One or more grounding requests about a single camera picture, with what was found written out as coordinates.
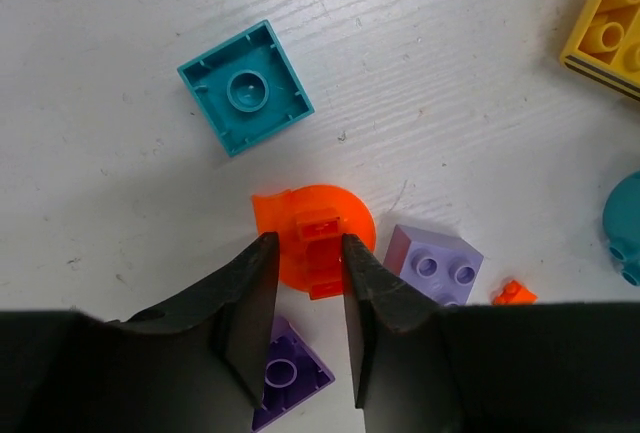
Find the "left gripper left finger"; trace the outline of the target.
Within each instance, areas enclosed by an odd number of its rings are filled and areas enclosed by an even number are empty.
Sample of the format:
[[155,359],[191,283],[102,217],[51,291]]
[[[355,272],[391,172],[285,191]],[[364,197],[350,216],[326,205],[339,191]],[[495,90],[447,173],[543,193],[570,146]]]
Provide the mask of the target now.
[[225,266],[123,325],[165,335],[207,328],[209,348],[256,408],[264,390],[279,263],[279,236],[264,233]]

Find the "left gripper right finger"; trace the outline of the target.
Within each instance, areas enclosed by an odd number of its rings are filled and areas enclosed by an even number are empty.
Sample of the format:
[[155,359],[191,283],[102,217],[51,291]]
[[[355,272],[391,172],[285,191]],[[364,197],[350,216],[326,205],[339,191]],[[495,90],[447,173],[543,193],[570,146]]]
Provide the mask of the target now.
[[345,234],[341,247],[356,407],[448,409],[440,307],[383,267],[357,235]]

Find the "light purple square lego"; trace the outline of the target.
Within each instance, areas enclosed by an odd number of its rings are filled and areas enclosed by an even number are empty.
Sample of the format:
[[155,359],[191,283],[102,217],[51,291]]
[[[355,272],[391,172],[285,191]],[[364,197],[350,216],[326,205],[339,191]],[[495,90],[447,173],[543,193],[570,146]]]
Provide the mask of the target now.
[[383,265],[440,305],[462,306],[483,260],[462,238],[398,224]]

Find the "dark purple long lego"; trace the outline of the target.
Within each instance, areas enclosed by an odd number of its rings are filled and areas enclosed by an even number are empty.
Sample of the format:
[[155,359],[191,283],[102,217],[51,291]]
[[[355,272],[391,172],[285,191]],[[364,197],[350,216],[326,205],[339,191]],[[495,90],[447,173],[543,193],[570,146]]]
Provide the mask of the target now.
[[334,374],[289,321],[276,316],[261,406],[254,410],[251,431],[260,432],[334,381]]

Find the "orange round lego piece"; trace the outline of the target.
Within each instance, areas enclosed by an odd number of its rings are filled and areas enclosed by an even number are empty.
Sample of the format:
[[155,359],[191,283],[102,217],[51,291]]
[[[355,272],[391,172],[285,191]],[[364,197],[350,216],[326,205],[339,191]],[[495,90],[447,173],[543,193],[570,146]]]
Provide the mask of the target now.
[[251,197],[257,231],[276,232],[279,280],[312,300],[343,293],[342,236],[355,234],[375,249],[374,219],[355,194],[334,185],[309,185]]

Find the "small orange lego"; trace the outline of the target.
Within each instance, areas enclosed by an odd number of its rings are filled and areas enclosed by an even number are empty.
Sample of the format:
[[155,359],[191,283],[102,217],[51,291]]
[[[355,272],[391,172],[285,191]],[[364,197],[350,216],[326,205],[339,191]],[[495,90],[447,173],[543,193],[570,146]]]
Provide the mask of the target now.
[[538,297],[517,280],[506,282],[492,299],[493,305],[530,305]]

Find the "yellow long lego brick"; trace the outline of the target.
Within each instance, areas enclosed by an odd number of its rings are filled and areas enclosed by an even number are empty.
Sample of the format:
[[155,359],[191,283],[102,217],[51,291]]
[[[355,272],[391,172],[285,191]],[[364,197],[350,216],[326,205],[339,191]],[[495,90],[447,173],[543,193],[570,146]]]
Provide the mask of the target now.
[[639,0],[586,0],[560,55],[569,70],[639,99]]

